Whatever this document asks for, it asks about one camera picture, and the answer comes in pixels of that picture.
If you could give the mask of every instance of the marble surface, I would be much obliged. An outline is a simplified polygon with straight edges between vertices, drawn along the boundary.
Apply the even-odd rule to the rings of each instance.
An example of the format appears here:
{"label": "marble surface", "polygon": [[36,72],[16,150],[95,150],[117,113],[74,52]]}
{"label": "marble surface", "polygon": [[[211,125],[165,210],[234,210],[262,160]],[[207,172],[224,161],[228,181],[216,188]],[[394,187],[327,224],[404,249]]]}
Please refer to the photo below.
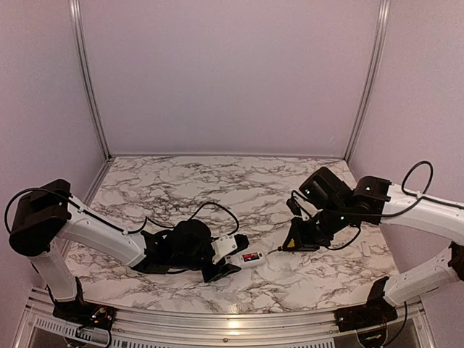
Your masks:
{"label": "marble surface", "polygon": [[[355,180],[344,161],[275,157],[118,157],[92,207],[129,228],[145,215],[165,224],[188,218],[205,201],[229,207],[250,248],[264,253],[285,239],[292,214],[285,205],[290,191],[320,166],[348,185]],[[234,227],[216,209],[199,215],[220,236]],[[150,226],[152,232],[159,229]],[[349,241],[356,230],[336,234],[333,246]],[[371,256],[362,254],[366,241]],[[274,252],[267,263],[214,283],[200,272],[144,275],[117,260],[73,244],[67,264],[83,284],[85,297],[115,305],[176,312],[264,313],[313,310],[364,302],[372,283],[397,274],[392,255],[377,227],[364,225],[355,243],[341,251]]]}

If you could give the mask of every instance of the marble table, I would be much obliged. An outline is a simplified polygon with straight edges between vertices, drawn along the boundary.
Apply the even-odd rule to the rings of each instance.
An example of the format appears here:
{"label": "marble table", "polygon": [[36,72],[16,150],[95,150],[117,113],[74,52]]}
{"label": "marble table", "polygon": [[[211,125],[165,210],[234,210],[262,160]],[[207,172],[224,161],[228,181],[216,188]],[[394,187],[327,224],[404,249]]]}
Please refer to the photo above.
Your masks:
{"label": "marble table", "polygon": [[[315,170],[327,166],[349,186],[355,180],[346,162],[283,157],[118,157],[92,207],[135,229],[145,215],[164,224],[188,218],[206,201],[229,207],[240,220],[253,249],[264,253],[282,244],[292,214],[285,205],[290,191]],[[234,227],[217,209],[198,215],[220,236]],[[150,232],[158,231],[155,226]],[[333,245],[356,233],[346,228]],[[363,255],[361,242],[370,247]],[[358,240],[341,251],[274,252],[267,263],[203,283],[200,272],[144,275],[80,244],[66,259],[82,281],[85,297],[114,305],[201,313],[267,313],[314,310],[364,302],[372,283],[397,274],[379,228],[364,225]]]}

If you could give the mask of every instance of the white wall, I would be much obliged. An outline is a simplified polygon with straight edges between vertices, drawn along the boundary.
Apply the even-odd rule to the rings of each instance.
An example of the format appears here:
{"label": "white wall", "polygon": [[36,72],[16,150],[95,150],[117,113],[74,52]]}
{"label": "white wall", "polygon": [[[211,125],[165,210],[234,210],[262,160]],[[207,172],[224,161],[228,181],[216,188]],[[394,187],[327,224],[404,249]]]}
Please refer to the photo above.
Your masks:
{"label": "white wall", "polygon": [[[56,178],[79,197],[103,159],[91,124],[67,1],[0,3],[0,212],[21,189]],[[0,346],[10,347],[33,284],[0,227]]]}
{"label": "white wall", "polygon": [[82,0],[114,153],[342,157],[379,1]]}
{"label": "white wall", "polygon": [[[357,178],[401,182],[431,160],[430,193],[464,202],[464,2],[395,0],[368,115],[350,162]],[[411,180],[422,189],[426,170]],[[400,270],[434,256],[449,241],[406,228],[383,228]],[[462,347],[464,283],[423,296],[438,348]]]}

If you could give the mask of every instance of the robotic arm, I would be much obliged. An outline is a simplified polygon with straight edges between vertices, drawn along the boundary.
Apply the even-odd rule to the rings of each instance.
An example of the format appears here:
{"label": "robotic arm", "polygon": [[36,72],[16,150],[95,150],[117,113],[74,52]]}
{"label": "robotic arm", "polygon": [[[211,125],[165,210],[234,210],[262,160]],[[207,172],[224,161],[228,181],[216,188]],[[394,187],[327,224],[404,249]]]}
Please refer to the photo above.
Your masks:
{"label": "robotic arm", "polygon": [[7,225],[10,246],[26,256],[47,283],[54,315],[83,325],[109,329],[115,310],[83,300],[80,281],[67,268],[55,237],[104,252],[141,273],[200,270],[205,282],[240,271],[225,257],[249,245],[241,234],[213,238],[209,228],[195,219],[155,234],[130,232],[85,206],[70,193],[70,184],[64,180],[26,191],[29,193],[19,200],[11,230]]}
{"label": "robotic arm", "polygon": [[351,190],[327,167],[313,173],[300,187],[301,198],[320,210],[305,217],[294,196],[287,201],[292,212],[289,234],[282,251],[315,251],[330,247],[334,234],[361,222],[402,225],[443,236],[449,248],[405,273],[377,280],[366,304],[336,311],[340,331],[381,325],[397,319],[394,309],[413,297],[446,283],[464,280],[464,212],[462,205],[421,194],[411,196],[402,186],[367,176]]}

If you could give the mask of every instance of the digital display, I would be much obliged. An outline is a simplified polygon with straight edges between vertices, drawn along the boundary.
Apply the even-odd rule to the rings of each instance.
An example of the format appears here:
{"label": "digital display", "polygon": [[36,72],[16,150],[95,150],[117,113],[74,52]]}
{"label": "digital display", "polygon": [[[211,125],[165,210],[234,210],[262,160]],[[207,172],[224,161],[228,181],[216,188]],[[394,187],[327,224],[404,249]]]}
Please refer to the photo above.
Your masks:
{"label": "digital display", "polygon": [[245,255],[242,255],[241,257],[244,259],[245,262],[260,259],[260,256],[258,255],[257,252],[252,252],[251,254],[245,254]]}

